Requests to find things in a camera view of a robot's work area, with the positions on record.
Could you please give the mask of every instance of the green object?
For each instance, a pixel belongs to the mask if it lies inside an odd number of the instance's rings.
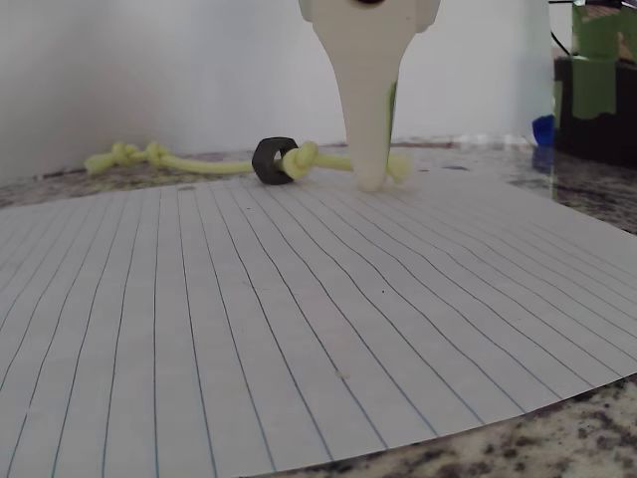
[[[637,10],[626,7],[621,9],[620,31],[633,60],[637,61]]]
[[[588,7],[573,6],[573,35],[577,54],[594,60],[616,62],[619,59],[620,15],[589,17]]]
[[[555,82],[553,85],[553,97],[555,98],[555,107],[553,115],[555,116],[555,129],[559,129],[561,121],[561,98],[564,90],[564,84],[562,82]]]
[[[593,120],[617,112],[615,62],[573,57],[573,116]]]

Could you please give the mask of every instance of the black hex nut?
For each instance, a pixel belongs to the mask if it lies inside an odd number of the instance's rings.
[[[267,137],[263,139],[252,156],[252,167],[261,182],[272,186],[281,186],[294,181],[277,168],[275,156],[279,152],[281,157],[283,157],[292,149],[298,148],[297,142],[290,137]]]

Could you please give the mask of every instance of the blue object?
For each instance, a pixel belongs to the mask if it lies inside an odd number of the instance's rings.
[[[553,146],[555,116],[541,117],[533,122],[533,136],[540,146]]]

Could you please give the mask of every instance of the rope knot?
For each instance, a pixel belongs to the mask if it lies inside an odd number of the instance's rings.
[[[293,149],[283,158],[283,170],[292,179],[299,179],[310,173],[317,163],[319,147],[315,142],[306,141],[299,149]]]

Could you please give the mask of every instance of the black cable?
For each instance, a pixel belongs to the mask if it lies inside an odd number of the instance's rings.
[[[557,46],[562,49],[562,51],[566,54],[566,56],[570,57],[570,52],[566,50],[566,47],[564,47],[559,40],[557,40],[557,37],[555,36],[555,34],[553,32],[550,32],[550,36],[552,37],[553,41],[557,44]]]

